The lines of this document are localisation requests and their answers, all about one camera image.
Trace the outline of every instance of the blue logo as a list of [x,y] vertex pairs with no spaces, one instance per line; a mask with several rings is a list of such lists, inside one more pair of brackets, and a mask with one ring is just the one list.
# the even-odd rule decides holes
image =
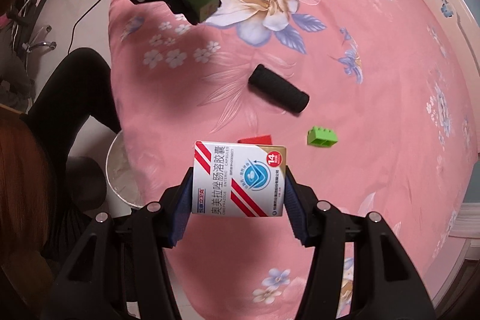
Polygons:
[[240,170],[240,183],[247,190],[264,189],[270,182],[270,169],[265,163],[249,159]]

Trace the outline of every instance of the green block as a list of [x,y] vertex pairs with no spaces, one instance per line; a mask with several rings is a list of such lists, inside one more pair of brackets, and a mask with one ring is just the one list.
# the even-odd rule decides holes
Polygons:
[[332,129],[313,127],[308,131],[308,145],[314,145],[316,147],[331,147],[337,142],[337,135]]
[[187,0],[198,15],[200,22],[205,21],[220,6],[220,0]]

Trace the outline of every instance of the black cylinder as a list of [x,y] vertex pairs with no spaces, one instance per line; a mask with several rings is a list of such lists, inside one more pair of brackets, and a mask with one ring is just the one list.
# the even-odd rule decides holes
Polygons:
[[307,107],[310,97],[288,80],[259,64],[250,75],[248,83],[292,113]]

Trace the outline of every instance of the pink bedsheet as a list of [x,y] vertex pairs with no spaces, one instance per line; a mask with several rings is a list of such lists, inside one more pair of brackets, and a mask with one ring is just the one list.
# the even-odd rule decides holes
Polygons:
[[[383,214],[423,274],[454,222],[477,145],[465,81],[435,17],[422,0],[222,2],[192,27],[163,3],[112,0],[112,86],[145,202],[180,183],[196,140],[271,134],[299,183],[351,214]],[[310,95],[300,116],[248,91],[258,63]],[[313,126],[334,129],[339,142],[308,146]],[[192,215],[166,254],[205,319],[287,320],[312,250],[286,214]],[[351,256],[347,247],[339,315]]]

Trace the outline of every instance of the screw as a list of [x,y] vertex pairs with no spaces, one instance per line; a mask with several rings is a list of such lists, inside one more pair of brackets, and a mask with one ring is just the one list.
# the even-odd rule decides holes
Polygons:
[[162,206],[158,202],[152,202],[147,205],[147,210],[149,212],[155,213],[156,211],[159,211],[162,209]]
[[95,217],[95,219],[97,220],[98,223],[104,223],[105,221],[107,221],[109,219],[109,215],[106,214],[104,211],[97,214],[97,216]]
[[328,211],[332,205],[330,205],[329,202],[327,201],[318,201],[317,202],[317,208],[320,209],[321,211]]
[[368,218],[371,219],[374,223],[379,223],[382,221],[382,217],[380,213],[377,213],[376,211],[373,211],[368,215]]

